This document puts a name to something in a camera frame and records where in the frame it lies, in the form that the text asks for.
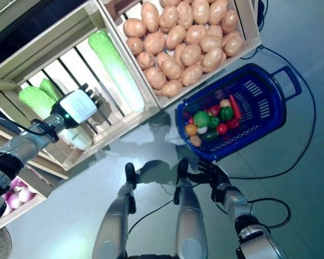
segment potato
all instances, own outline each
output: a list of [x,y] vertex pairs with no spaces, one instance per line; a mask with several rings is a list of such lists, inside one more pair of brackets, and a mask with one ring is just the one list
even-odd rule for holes
[[186,30],[183,26],[175,26],[169,33],[166,39],[166,47],[173,50],[178,44],[184,41]]
[[172,56],[168,55],[167,53],[161,52],[158,53],[156,56],[157,65],[161,68],[162,62],[165,60],[174,60]]
[[166,39],[160,31],[149,34],[144,40],[145,51],[151,54],[160,53],[164,49]]
[[181,67],[174,59],[163,61],[161,70],[169,79],[179,79],[181,77]]
[[207,29],[204,25],[191,26],[186,33],[185,42],[186,44],[198,43],[201,37],[207,35]]
[[216,69],[222,62],[223,50],[220,47],[215,47],[204,55],[201,65],[205,73]]
[[160,4],[165,7],[165,6],[169,6],[169,5],[174,5],[174,6],[178,6],[178,4],[180,4],[181,0],[160,0]]
[[223,38],[222,28],[218,25],[210,25],[209,29],[207,30],[208,35],[215,35],[219,38]]
[[144,70],[144,74],[151,87],[155,90],[160,90],[167,82],[166,76],[158,67],[151,67]]
[[227,59],[227,54],[225,52],[223,52],[221,63],[224,62],[226,59]]
[[144,43],[140,38],[128,38],[126,41],[133,55],[138,56],[144,49]]
[[228,42],[228,40],[235,36],[240,36],[240,33],[238,31],[232,31],[231,33],[224,36],[223,41],[222,41],[222,46],[224,47],[226,45],[226,43]]
[[195,23],[206,24],[208,22],[210,8],[207,0],[194,0],[192,2],[192,10]]
[[193,24],[193,10],[190,4],[181,2],[178,7],[178,24],[188,30]]
[[141,6],[141,19],[149,32],[155,32],[160,26],[160,16],[156,6],[150,2],[144,2]]
[[124,23],[124,33],[128,38],[141,38],[146,33],[146,25],[142,20],[129,18]]
[[191,44],[185,47],[181,53],[181,62],[184,66],[192,66],[201,58],[201,48],[198,44]]
[[199,45],[201,49],[207,53],[214,47],[222,48],[222,39],[215,35],[205,35],[200,39]]
[[181,62],[181,54],[184,51],[185,47],[186,47],[186,44],[182,43],[182,44],[179,44],[174,50],[174,59],[179,64],[179,66],[181,66],[182,69],[185,69],[185,66]]
[[167,84],[165,84],[161,89],[161,95],[167,97],[176,96],[181,89],[183,88],[183,84],[178,80],[170,80]]
[[224,46],[224,52],[228,57],[233,57],[238,54],[244,47],[244,40],[240,35],[230,38]]
[[179,14],[175,6],[167,6],[163,9],[160,17],[160,26],[171,30],[178,23]]
[[144,51],[138,55],[137,62],[141,69],[149,69],[155,66],[155,57],[153,54]]
[[203,67],[201,65],[192,65],[186,68],[181,75],[181,82],[184,86],[189,86],[198,81],[203,74]]
[[210,6],[209,24],[218,25],[228,11],[228,0],[217,0]]
[[229,10],[221,19],[221,27],[224,34],[228,34],[235,30],[238,24],[238,14],[234,10]]

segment red chili pepper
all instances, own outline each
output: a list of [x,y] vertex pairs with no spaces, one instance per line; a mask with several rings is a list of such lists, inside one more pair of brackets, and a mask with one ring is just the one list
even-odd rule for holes
[[233,109],[233,112],[234,112],[234,117],[237,120],[240,120],[241,119],[241,112],[239,110],[239,106],[237,104],[237,101],[235,101],[235,99],[234,99],[234,96],[230,95],[229,96],[229,101],[231,102],[231,105],[232,105],[232,109]]
[[226,125],[227,125],[228,129],[233,130],[233,129],[239,127],[240,123],[239,123],[238,119],[231,119],[226,122]]

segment red tomato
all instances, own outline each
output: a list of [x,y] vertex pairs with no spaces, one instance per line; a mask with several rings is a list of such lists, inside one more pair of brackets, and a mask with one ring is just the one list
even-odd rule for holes
[[207,112],[209,113],[209,115],[216,117],[218,116],[218,114],[220,114],[220,109],[221,107],[219,105],[213,105],[209,109],[207,109]]
[[218,133],[223,135],[223,134],[225,134],[227,132],[228,127],[224,123],[221,123],[220,125],[217,126],[216,130],[217,130]]

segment wooden crate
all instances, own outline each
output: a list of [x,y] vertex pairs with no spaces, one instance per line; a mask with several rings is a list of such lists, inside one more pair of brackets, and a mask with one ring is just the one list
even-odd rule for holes
[[29,166],[24,167],[19,173],[19,178],[28,186],[32,187],[37,191],[36,195],[32,200],[24,203],[18,209],[15,209],[10,214],[0,218],[0,229],[6,226],[8,223],[18,218],[28,210],[32,209],[36,205],[47,199],[48,195],[52,191],[52,187],[45,181],[40,179],[37,174]]
[[[99,29],[106,28],[109,36],[115,37],[106,23],[99,3],[87,1],[0,64],[0,111],[26,127],[39,116],[19,100],[18,93],[29,84],[38,86],[43,78],[50,79],[60,95],[88,83],[104,98],[105,105],[82,125],[93,140],[89,150],[78,150],[60,139],[30,162],[63,179],[69,177],[68,170],[74,165],[160,110],[146,82],[127,58],[126,47],[121,42],[113,40],[144,98],[145,109],[141,113],[131,110],[90,49],[87,38]],[[5,134],[0,133],[0,140],[13,136],[2,127],[0,131]]]
[[161,15],[163,8],[161,7],[159,0],[128,1],[130,7],[128,10],[126,10],[127,6],[125,7],[124,10],[120,9],[119,3],[117,4],[117,8],[115,8],[116,7],[115,5],[113,7],[113,4],[110,3],[104,5],[101,1],[100,1],[100,5],[102,6],[104,10],[104,14],[107,18],[107,25],[110,24],[109,29],[115,32],[115,36],[117,38],[116,41],[121,42],[121,44],[125,46],[127,57],[130,58],[131,63],[134,64],[134,68],[139,71],[140,76],[143,78],[147,87],[149,87],[149,89],[151,90],[152,94],[154,95],[155,99],[157,100],[157,103],[161,108],[164,108],[170,105],[171,103],[173,103],[174,101],[178,100],[180,97],[184,96],[189,91],[195,89],[197,86],[199,86],[201,83],[205,82],[207,79],[214,76],[215,74],[223,72],[225,67],[229,66],[230,64],[238,60],[240,57],[254,50],[257,46],[261,44],[259,30],[256,22],[256,15],[252,7],[252,1],[228,0],[229,3],[228,8],[232,10],[236,10],[237,13],[239,14],[239,23],[238,23],[237,30],[241,33],[243,39],[245,40],[244,49],[235,57],[229,58],[225,62],[221,63],[221,65],[215,71],[207,74],[203,74],[196,84],[193,84],[188,87],[183,87],[183,90],[175,97],[167,98],[162,96],[156,96],[155,93],[152,91],[152,88],[150,87],[149,83],[147,82],[143,74],[143,71],[140,69],[135,57],[132,55],[131,51],[129,50],[126,44],[127,37],[125,36],[123,31],[123,24],[127,18],[141,19],[141,14],[140,14],[141,3],[146,1],[153,3],[157,7],[159,14]]

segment black cable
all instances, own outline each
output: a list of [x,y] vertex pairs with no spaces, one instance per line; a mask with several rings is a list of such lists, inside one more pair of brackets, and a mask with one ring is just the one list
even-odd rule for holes
[[23,130],[25,130],[31,134],[37,135],[37,136],[44,136],[44,135],[47,135],[48,133],[54,131],[54,127],[50,127],[47,131],[39,133],[39,132],[32,131],[32,130],[20,125],[19,123],[16,123],[15,121],[12,121],[12,120],[4,118],[4,117],[0,117],[0,120],[8,121],[9,123],[12,123],[13,125],[15,125],[19,128],[22,128]]
[[220,211],[222,211],[224,214],[228,215],[228,213],[222,209],[217,203],[215,203],[216,207],[218,207],[220,209]]
[[260,177],[229,177],[230,179],[236,179],[236,180],[262,180],[262,179],[269,179],[269,178],[274,178],[277,176],[281,176],[284,175],[288,172],[290,172],[298,163],[299,161],[302,159],[303,155],[306,153],[306,151],[308,150],[308,147],[312,141],[313,138],[313,134],[314,134],[314,130],[315,130],[315,124],[316,124],[316,117],[317,117],[317,109],[316,109],[316,104],[315,104],[315,98],[313,95],[313,92],[311,90],[311,88],[309,87],[306,79],[301,75],[301,73],[295,68],[295,66],[293,66],[293,64],[291,62],[289,62],[288,59],[286,59],[284,56],[282,56],[281,54],[278,54],[277,52],[269,49],[268,47],[265,47],[263,45],[259,46],[260,49],[265,49],[275,55],[277,55],[278,57],[282,58],[285,62],[288,63],[289,66],[292,67],[292,69],[294,70],[294,72],[301,78],[301,80],[303,81],[303,83],[305,84],[309,95],[311,96],[312,99],[312,104],[313,104],[313,122],[312,122],[312,129],[311,129],[311,133],[308,137],[307,143],[305,148],[303,149],[303,151],[301,152],[301,154],[299,155],[299,157],[297,158],[297,160],[292,164],[292,166],[290,166],[289,169],[283,171],[282,173],[279,174],[273,174],[273,175],[269,175],[269,176],[260,176]]
[[258,52],[258,49],[259,49],[259,47],[256,47],[255,48],[255,51],[254,51],[254,53],[250,56],[250,57],[248,57],[248,58],[240,58],[240,59],[243,59],[243,60],[248,60],[248,59],[251,59],[251,58],[253,58],[256,54],[257,54],[257,52]]
[[274,229],[274,228],[283,227],[285,224],[287,224],[291,220],[292,210],[291,210],[290,206],[287,203],[285,203],[284,201],[281,201],[281,200],[276,199],[276,198],[260,198],[260,199],[248,201],[248,203],[252,203],[252,205],[253,205],[254,203],[260,202],[260,201],[275,201],[275,202],[278,202],[278,203],[282,204],[283,206],[285,206],[287,211],[288,211],[288,215],[287,215],[286,219],[283,222],[281,222],[279,224],[276,224],[276,225],[267,226],[268,229]]
[[160,209],[162,209],[163,207],[167,206],[169,203],[171,203],[173,200],[170,200],[169,202],[163,204],[162,206],[158,207],[157,209],[153,210],[152,212],[149,212],[148,214],[146,214],[145,216],[141,217],[129,230],[129,234],[131,233],[131,231],[134,229],[134,227],[140,222],[142,221],[143,219],[145,219],[146,217],[150,216],[151,214],[159,211]]

